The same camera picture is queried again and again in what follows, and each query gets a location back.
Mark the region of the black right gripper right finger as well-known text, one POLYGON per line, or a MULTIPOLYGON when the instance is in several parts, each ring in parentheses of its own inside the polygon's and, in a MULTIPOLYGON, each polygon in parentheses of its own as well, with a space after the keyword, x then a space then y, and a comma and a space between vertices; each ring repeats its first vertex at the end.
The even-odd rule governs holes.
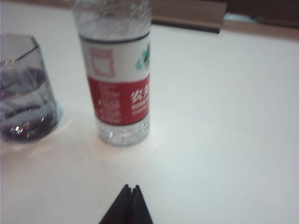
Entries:
POLYGON ((128 223, 153 224, 139 185, 136 185, 131 192, 128 223))

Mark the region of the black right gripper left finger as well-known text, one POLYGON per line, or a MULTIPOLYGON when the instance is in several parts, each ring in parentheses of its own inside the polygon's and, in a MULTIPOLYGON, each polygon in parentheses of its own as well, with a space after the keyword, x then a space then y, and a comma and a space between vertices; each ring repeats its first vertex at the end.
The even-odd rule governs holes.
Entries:
POLYGON ((131 201, 131 188, 124 185, 112 205, 109 207, 100 224, 126 224, 131 201))

